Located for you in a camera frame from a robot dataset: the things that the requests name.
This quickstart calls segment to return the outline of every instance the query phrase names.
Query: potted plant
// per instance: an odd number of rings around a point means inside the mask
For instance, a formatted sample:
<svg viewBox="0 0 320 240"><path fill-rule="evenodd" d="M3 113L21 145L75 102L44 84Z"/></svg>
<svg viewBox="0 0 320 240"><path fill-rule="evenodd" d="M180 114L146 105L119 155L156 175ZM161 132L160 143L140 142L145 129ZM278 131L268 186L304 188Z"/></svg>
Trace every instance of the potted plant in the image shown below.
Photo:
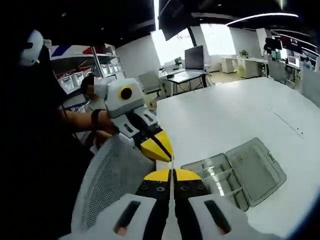
<svg viewBox="0 0 320 240"><path fill-rule="evenodd" d="M244 49L240 51L239 54L242 58L249 58L249 53Z"/></svg>

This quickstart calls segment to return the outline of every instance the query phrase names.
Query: hand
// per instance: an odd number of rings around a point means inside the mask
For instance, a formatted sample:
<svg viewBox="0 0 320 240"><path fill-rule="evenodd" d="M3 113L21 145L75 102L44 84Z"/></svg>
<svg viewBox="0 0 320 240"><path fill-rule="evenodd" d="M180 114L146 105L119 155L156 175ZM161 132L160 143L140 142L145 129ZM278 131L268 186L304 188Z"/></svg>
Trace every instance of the hand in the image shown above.
<svg viewBox="0 0 320 240"><path fill-rule="evenodd" d="M111 134L105 131L95 131L94 135L95 135L94 144L97 149L101 148L101 146L105 143L105 141L107 141L109 138L112 137Z"/></svg>
<svg viewBox="0 0 320 240"><path fill-rule="evenodd" d="M119 133L119 129L111 121L110 116L106 110L99 112L98 122L101 126L102 132L106 132L110 135L116 135Z"/></svg>

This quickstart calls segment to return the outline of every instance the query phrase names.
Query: window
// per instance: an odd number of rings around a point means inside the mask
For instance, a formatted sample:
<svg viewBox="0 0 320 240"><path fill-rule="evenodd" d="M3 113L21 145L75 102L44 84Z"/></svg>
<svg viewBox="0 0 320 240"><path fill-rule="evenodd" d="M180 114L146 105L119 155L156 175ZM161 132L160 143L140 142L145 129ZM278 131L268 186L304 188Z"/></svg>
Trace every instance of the window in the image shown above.
<svg viewBox="0 0 320 240"><path fill-rule="evenodd" d="M161 66L181 57L185 59L185 50L193 48L192 40L187 29L166 41L162 30L151 32L152 41Z"/></svg>
<svg viewBox="0 0 320 240"><path fill-rule="evenodd" d="M209 55L236 54L230 28L223 24L200 24Z"/></svg>

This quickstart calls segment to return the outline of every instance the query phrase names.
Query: white tabletop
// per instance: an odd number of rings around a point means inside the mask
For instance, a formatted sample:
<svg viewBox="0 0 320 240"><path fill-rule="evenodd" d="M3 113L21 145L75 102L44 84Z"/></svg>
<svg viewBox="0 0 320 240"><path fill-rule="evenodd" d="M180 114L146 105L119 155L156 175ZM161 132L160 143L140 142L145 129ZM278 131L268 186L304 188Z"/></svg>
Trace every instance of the white tabletop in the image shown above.
<svg viewBox="0 0 320 240"><path fill-rule="evenodd" d="M301 70L301 68L298 67L298 66L295 66L295 65L292 65L292 64L289 64L289 63L287 63L286 65L287 65L288 67L290 67L290 68L297 69L297 70Z"/></svg>
<svg viewBox="0 0 320 240"><path fill-rule="evenodd" d="M165 79L169 74L178 74L178 73L181 73L181 72L183 72L185 70L186 69L184 69L184 68L179 68L177 70L172 70L172 71L159 71L158 78L159 79Z"/></svg>
<svg viewBox="0 0 320 240"><path fill-rule="evenodd" d="M287 237L320 192L320 109L299 92L266 77L215 85L157 102L174 167L206 159L258 137L286 182L247 212L263 233Z"/></svg>
<svg viewBox="0 0 320 240"><path fill-rule="evenodd" d="M243 58L243 59L244 59L244 60L247 60L247 61L262 63L262 64L267 64L267 63L268 63L268 60L261 59L261 58L255 58L255 57Z"/></svg>

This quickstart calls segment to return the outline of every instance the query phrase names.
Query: white cabinet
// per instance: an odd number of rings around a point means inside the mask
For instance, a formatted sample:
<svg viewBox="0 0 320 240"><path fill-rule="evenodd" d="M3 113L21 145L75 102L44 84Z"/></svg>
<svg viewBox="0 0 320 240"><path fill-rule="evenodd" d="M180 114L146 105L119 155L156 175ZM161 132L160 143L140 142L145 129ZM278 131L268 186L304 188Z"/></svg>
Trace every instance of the white cabinet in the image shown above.
<svg viewBox="0 0 320 240"><path fill-rule="evenodd" d="M222 72L226 74L236 72L233 64L233 60L231 58L222 58L221 68L222 68Z"/></svg>
<svg viewBox="0 0 320 240"><path fill-rule="evenodd" d="M249 79L262 76L262 66L260 62L238 59L238 75L242 78Z"/></svg>

